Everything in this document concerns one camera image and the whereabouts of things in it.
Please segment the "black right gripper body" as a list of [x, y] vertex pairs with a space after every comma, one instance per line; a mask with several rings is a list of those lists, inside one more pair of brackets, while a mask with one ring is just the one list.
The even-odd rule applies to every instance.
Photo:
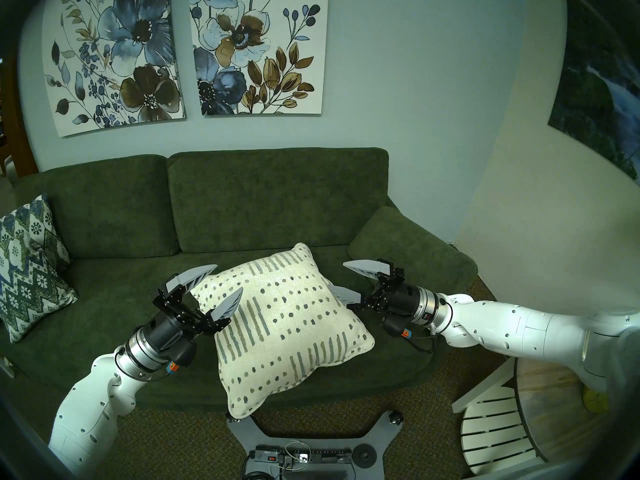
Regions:
[[426, 290], [406, 283], [404, 269], [389, 264], [391, 275], [379, 274], [373, 292], [361, 297], [361, 305], [377, 312], [405, 316], [410, 321], [425, 321]]

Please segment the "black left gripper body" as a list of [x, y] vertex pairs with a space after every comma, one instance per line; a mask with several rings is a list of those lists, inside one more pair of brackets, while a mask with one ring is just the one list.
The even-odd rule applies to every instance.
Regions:
[[195, 359], [198, 350], [195, 342], [197, 336], [214, 335], [226, 328], [210, 327], [207, 313], [192, 310], [183, 303], [185, 294], [187, 293], [177, 291], [168, 297], [167, 284], [153, 301], [159, 313], [141, 329], [147, 346], [159, 359], [178, 367], [189, 366]]

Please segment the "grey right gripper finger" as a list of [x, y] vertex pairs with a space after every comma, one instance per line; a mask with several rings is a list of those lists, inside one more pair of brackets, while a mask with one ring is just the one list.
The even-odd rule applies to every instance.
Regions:
[[345, 306], [352, 306], [353, 309], [361, 309], [361, 294], [354, 290], [338, 285], [329, 285], [332, 295]]
[[382, 274], [387, 277], [391, 275], [391, 265], [381, 260], [350, 260], [342, 264], [345, 268], [355, 273], [367, 277], [369, 279], [378, 279], [378, 275]]

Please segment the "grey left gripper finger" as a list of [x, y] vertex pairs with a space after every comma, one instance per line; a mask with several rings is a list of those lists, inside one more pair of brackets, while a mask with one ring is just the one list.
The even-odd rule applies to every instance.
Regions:
[[183, 294], [190, 292], [193, 287], [199, 285], [199, 283], [207, 275], [215, 271], [217, 267], [217, 264], [201, 265], [182, 273], [174, 274], [168, 279], [168, 297], [173, 296], [177, 291]]
[[227, 327], [241, 303], [243, 287], [224, 297], [219, 305], [207, 312], [209, 327]]

